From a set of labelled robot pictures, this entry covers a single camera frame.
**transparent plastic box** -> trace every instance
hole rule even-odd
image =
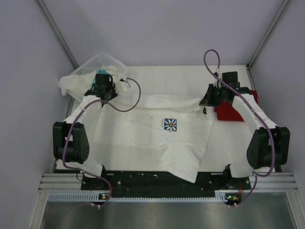
[[[123,64],[121,61],[115,59],[114,57],[106,54],[104,52],[100,52],[93,56],[91,59],[82,64],[78,69],[73,71],[71,75],[83,75],[90,73],[96,69],[101,69],[102,66],[113,65],[117,68],[117,70],[122,74],[122,77],[126,77],[128,72],[128,67]]]

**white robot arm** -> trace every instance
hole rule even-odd
[[[290,132],[286,127],[279,127],[271,121],[256,103],[251,90],[247,87],[240,87],[237,72],[222,74],[223,81],[238,91],[247,100],[253,109],[236,96],[230,89],[219,84],[210,84],[208,91],[200,102],[202,106],[220,106],[221,102],[229,102],[233,108],[239,112],[241,117],[248,125],[253,137],[243,158],[227,165],[224,175],[228,179],[247,177],[255,169],[270,167],[272,154],[271,143],[265,126],[257,119],[257,113],[270,129],[275,148],[275,165],[283,165],[287,162]]]
[[[115,83],[109,74],[96,74],[95,84],[86,92],[81,104],[74,112],[62,122],[56,122],[53,125],[53,153],[56,159],[62,160],[64,145],[72,123],[80,113],[77,123],[72,129],[70,138],[68,139],[68,147],[66,150],[65,162],[70,163],[72,167],[87,171],[91,174],[100,176],[102,173],[102,165],[96,162],[94,157],[89,156],[90,146],[86,134],[86,128],[93,116],[102,107],[102,102],[92,103],[96,100],[109,101],[117,97],[120,93],[129,89],[127,79],[117,80]]]

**white cloth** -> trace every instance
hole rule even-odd
[[[128,103],[133,100],[134,96],[129,100],[126,96],[118,96],[111,102],[125,110],[132,106]],[[180,101],[183,106],[175,110]],[[198,99],[187,100],[183,96],[146,95],[139,104],[142,107],[126,113],[105,105],[93,142],[161,150],[159,168],[194,183],[213,124],[211,116],[204,114],[198,103]]]
[[[58,83],[61,94],[66,95],[68,93],[78,102],[81,102],[84,94],[91,88],[95,75],[96,71],[85,75],[67,75],[62,77]]]
[[[117,90],[126,91],[126,87],[122,87],[122,83],[120,79],[122,79],[122,74],[117,70],[117,68],[113,65],[102,66],[100,68],[84,68],[85,72],[90,72],[88,74],[83,75],[67,75],[62,77],[59,80],[58,86],[61,89],[61,94],[66,95],[67,93],[71,95],[78,102],[81,102],[84,94],[91,88],[93,79],[98,70],[105,70],[108,74],[110,74],[113,78],[113,82],[115,83]]]

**purple cable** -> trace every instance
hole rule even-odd
[[[87,171],[84,171],[84,170],[82,170],[82,169],[80,169],[80,168],[68,166],[68,165],[66,164],[65,157],[66,157],[66,153],[67,153],[67,148],[68,148],[69,139],[70,139],[70,136],[71,136],[71,134],[72,134],[72,129],[73,129],[74,125],[76,124],[77,120],[81,117],[81,115],[85,112],[85,110],[86,110],[90,105],[92,105],[92,104],[94,104],[94,103],[97,103],[97,102],[102,102],[102,103],[104,103],[104,104],[110,105],[113,109],[115,109],[115,110],[117,110],[117,111],[119,111],[119,112],[128,112],[128,111],[131,111],[132,109],[134,109],[134,108],[138,105],[138,103],[139,103],[139,101],[140,101],[140,98],[141,98],[141,93],[142,93],[142,92],[141,92],[141,87],[140,87],[139,83],[136,82],[134,79],[132,79],[132,78],[126,78],[126,79],[131,80],[131,81],[134,81],[134,82],[137,84],[138,88],[139,88],[139,98],[138,98],[137,102],[135,103],[135,105],[133,105],[133,107],[130,108],[130,109],[128,109],[128,110],[121,110],[121,109],[116,108],[114,105],[112,105],[111,103],[109,103],[108,101],[103,100],[103,99],[97,99],[97,100],[94,100],[94,101],[88,103],[88,104],[84,107],[84,109],[78,114],[78,116],[76,116],[75,120],[74,120],[73,123],[71,124],[71,127],[70,127],[69,132],[68,132],[68,135],[67,135],[67,140],[66,140],[65,145],[64,145],[64,148],[63,148],[63,154],[62,154],[62,164],[63,164],[63,166],[65,166],[65,167],[68,168],[68,169],[79,170],[79,171],[81,171],[81,172],[83,172],[83,173],[85,173],[85,174],[87,174],[87,175],[89,175],[89,176],[92,176],[92,177],[101,179],[102,181],[104,181],[104,182],[109,186],[110,194],[109,194],[109,196],[107,197],[107,199],[105,200],[105,202],[101,204],[100,207],[104,207],[104,206],[108,203],[109,199],[110,199],[111,196],[112,196],[112,186],[111,186],[111,184],[109,183],[109,181],[106,180],[106,179],[103,178],[103,177],[94,175],[94,174],[89,173],[89,172],[87,172]],[[78,207],[82,207],[82,206],[85,206],[85,205],[91,205],[91,204],[90,204],[90,203],[82,203],[82,204],[79,204],[79,205],[77,205],[77,206],[71,208],[71,209],[68,210],[67,212],[65,212],[65,213],[63,214],[62,217],[60,217],[58,220],[54,221],[53,223],[59,222],[64,216],[66,216],[66,215],[67,215],[68,213],[70,213],[71,211],[75,210],[75,209],[78,208]]]
[[[218,54],[218,52],[214,49],[209,49],[208,51],[205,52],[204,56],[203,56],[203,62],[204,62],[204,65],[206,67],[206,69],[208,70],[208,72],[216,79],[218,80],[221,84],[223,84],[224,86],[226,86],[227,88],[229,88],[232,92],[234,92],[237,96],[239,96],[245,103],[246,105],[250,108],[250,110],[253,110],[252,106],[248,103],[248,101],[238,92],[236,91],[233,87],[231,87],[230,85],[228,85],[227,83],[225,83],[222,79],[218,78],[212,71],[211,69],[209,68],[208,64],[206,63],[206,55],[209,53],[209,52],[214,52],[216,53],[217,55],[217,58],[218,58],[218,67],[220,66],[220,56]],[[272,136],[272,133],[271,133],[271,130],[270,128],[268,127],[268,125],[266,124],[266,122],[256,113],[256,112],[253,112],[253,114],[256,116],[256,118],[263,124],[263,126],[265,127],[268,135],[269,135],[269,139],[270,139],[270,144],[271,144],[271,155],[272,155],[272,159],[271,159],[271,166],[270,166],[270,169],[269,171],[266,173],[266,174],[258,174],[256,172],[253,172],[253,175],[255,176],[255,182],[252,186],[252,188],[250,189],[249,193],[241,200],[241,202],[239,202],[238,204],[236,204],[237,206],[242,204],[243,202],[245,202],[249,196],[252,194],[252,192],[254,191],[255,187],[256,187],[256,184],[257,184],[257,176],[259,177],[267,177],[269,176],[271,173],[272,173],[272,170],[275,166],[275,146],[274,146],[274,140],[273,140],[273,136]]]

